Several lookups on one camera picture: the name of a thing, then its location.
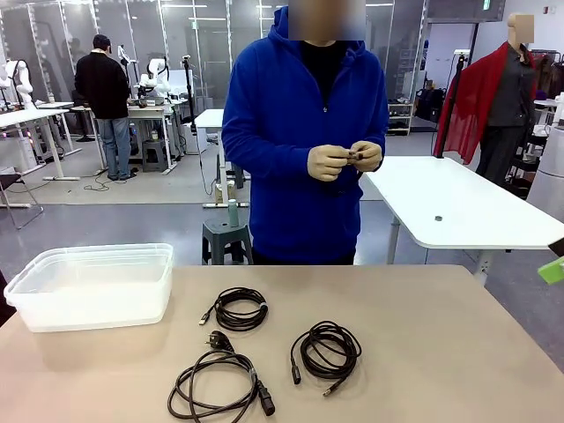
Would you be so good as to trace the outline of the person's left hand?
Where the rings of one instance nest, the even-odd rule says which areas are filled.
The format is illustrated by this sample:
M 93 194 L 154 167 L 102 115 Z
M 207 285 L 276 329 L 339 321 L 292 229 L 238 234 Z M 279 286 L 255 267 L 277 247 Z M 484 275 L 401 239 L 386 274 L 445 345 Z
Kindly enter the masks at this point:
M 351 146 L 348 164 L 359 172 L 369 173 L 380 167 L 382 159 L 382 148 L 378 144 L 362 140 Z

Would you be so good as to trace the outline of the person's right hand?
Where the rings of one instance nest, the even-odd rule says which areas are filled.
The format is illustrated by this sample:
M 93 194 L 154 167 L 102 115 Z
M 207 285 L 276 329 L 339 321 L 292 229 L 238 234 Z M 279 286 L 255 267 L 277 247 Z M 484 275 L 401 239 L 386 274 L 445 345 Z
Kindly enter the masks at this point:
M 308 174 L 320 182 L 334 182 L 347 166 L 350 152 L 342 146 L 319 145 L 308 153 Z

